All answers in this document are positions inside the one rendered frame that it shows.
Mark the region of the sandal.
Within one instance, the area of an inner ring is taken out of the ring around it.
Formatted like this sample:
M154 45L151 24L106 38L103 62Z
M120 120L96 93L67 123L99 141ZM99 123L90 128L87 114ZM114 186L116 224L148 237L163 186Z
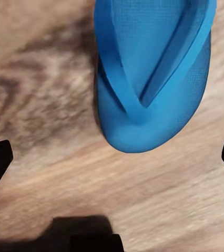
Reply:
M205 93L217 0L96 0L97 106L124 153L177 135Z

